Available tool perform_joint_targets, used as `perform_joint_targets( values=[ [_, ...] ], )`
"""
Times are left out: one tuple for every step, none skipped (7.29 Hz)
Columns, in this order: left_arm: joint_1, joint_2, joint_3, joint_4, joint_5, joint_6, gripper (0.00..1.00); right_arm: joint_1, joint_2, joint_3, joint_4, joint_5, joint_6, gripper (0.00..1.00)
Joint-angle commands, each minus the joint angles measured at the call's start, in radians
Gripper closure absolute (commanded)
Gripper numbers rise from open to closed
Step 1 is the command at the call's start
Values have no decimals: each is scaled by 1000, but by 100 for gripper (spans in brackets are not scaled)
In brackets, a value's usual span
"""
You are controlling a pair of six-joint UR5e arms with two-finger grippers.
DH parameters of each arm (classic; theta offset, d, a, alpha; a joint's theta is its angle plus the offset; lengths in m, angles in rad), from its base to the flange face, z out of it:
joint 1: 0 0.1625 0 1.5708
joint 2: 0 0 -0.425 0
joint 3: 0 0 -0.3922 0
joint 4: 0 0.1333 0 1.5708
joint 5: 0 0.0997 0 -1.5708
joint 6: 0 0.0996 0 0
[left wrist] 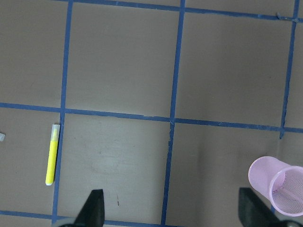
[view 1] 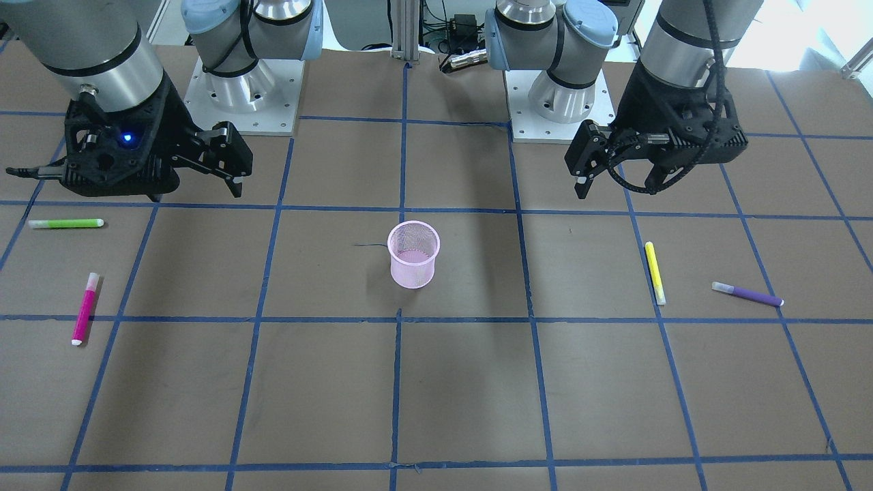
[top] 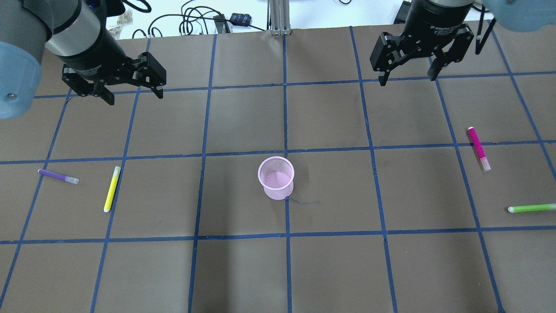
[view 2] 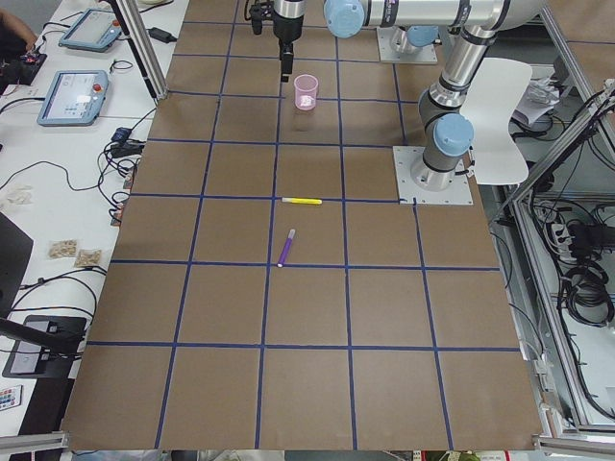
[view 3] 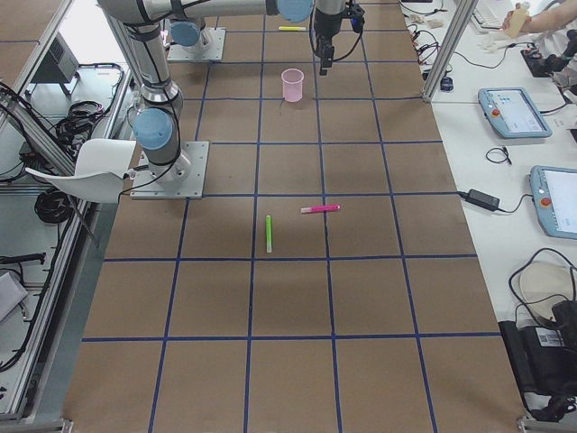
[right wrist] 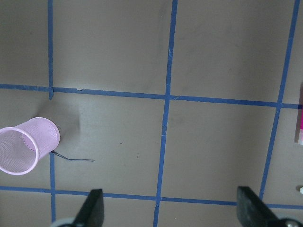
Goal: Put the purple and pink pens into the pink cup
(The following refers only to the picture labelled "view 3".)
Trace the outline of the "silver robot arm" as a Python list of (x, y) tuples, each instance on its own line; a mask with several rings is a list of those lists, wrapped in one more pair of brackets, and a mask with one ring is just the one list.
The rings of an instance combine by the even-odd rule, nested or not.
[(326, 73), (336, 61), (333, 38), (344, 20), (362, 33), (364, 11), (354, 1), (102, 1), (100, 7), (126, 30), (129, 42), (124, 54), (136, 61), (142, 80), (144, 108), (135, 117), (133, 134), (148, 159), (149, 176), (140, 189), (153, 186), (171, 197), (192, 197), (191, 180), (203, 181), (195, 173), (206, 166), (193, 156), (197, 142), (181, 141), (179, 115), (183, 96), (172, 80), (160, 24), (169, 19), (170, 36), (181, 46), (194, 47), (202, 41), (205, 18), (235, 15), (281, 15), (291, 23), (313, 19), (311, 46)]
[(173, 42), (187, 48), (199, 46), (206, 49), (211, 44), (211, 37), (203, 18), (192, 21), (172, 20), (169, 34)]

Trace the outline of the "person's hand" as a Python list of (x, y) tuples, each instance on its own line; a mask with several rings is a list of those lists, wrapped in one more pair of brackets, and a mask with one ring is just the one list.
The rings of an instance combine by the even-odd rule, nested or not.
[(526, 9), (515, 9), (510, 11), (506, 16), (502, 30), (511, 38), (515, 38), (518, 34), (532, 33), (535, 30), (532, 28), (532, 18)]

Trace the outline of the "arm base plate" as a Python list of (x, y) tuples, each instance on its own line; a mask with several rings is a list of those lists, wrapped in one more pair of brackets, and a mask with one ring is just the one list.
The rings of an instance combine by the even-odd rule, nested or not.
[(169, 48), (168, 62), (173, 63), (199, 63), (220, 61), (224, 52), (225, 28), (206, 27), (211, 37), (211, 44), (202, 49), (199, 46), (187, 48), (172, 42)]
[(149, 162), (146, 151), (141, 152), (140, 165), (129, 191), (133, 199), (202, 198), (209, 154), (209, 142), (183, 142), (181, 153), (172, 168), (163, 176), (167, 167)]

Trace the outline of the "person's forearm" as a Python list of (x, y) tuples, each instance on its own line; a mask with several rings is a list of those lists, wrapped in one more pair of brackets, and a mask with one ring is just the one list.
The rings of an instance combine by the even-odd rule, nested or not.
[(559, 30), (576, 19), (576, 4), (563, 3), (553, 9), (548, 9), (534, 15), (529, 23), (530, 32), (546, 32)]

